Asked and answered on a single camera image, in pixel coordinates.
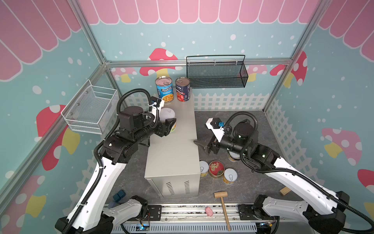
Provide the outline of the green yellow white lid can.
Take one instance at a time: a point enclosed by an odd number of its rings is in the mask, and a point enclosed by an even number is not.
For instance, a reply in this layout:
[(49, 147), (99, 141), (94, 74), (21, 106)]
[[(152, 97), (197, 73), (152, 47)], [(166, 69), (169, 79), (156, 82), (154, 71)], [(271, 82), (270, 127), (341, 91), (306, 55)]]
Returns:
[(160, 112), (160, 121), (165, 122), (166, 119), (175, 118), (175, 112), (170, 108), (162, 108)]

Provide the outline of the blue chicken noodle soup can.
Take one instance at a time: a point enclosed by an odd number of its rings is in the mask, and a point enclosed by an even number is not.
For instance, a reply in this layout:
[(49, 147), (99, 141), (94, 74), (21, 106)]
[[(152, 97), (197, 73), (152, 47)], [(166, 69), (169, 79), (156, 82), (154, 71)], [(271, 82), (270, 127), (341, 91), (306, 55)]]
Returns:
[(172, 79), (167, 76), (160, 76), (155, 80), (158, 96), (165, 103), (174, 100)]

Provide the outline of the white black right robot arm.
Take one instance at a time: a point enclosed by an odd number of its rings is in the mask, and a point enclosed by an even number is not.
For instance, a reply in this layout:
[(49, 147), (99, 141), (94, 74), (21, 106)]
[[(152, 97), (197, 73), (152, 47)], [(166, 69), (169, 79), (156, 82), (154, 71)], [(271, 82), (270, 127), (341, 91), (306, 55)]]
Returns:
[(213, 132), (209, 142), (194, 143), (207, 155), (220, 149), (233, 152), (252, 172), (265, 174), (300, 198), (299, 202), (280, 200), (259, 195), (252, 207), (257, 216), (287, 217), (306, 222), (319, 234), (372, 234), (371, 218), (349, 205), (350, 197), (343, 191), (324, 188), (291, 166), (271, 148), (258, 142), (258, 120), (246, 111), (234, 113), (226, 122), (210, 118), (206, 128)]

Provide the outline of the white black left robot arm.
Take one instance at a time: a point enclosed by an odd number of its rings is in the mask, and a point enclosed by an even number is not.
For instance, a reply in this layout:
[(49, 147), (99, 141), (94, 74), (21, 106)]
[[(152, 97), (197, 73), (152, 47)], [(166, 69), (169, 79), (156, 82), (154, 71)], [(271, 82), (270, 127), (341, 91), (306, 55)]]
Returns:
[[(144, 93), (148, 100), (148, 111), (130, 106), (122, 109), (125, 99), (135, 93)], [(120, 97), (116, 106), (116, 122), (107, 136), (94, 148), (97, 165), (76, 207), (57, 220), (55, 228), (63, 234), (109, 234), (126, 221), (135, 218), (140, 223), (150, 217), (148, 201), (133, 196), (128, 202), (112, 209), (104, 209), (109, 193), (131, 156), (139, 145), (153, 134), (167, 136), (175, 118), (160, 121), (165, 101), (152, 97), (142, 88), (128, 91)]]

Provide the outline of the dark chopped tomatoes can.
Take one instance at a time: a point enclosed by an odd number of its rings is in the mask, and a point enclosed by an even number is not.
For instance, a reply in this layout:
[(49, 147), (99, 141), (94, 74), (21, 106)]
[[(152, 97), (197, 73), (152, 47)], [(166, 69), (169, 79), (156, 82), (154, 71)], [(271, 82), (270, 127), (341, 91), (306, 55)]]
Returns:
[(190, 80), (186, 77), (180, 77), (175, 81), (177, 99), (186, 102), (190, 99)]

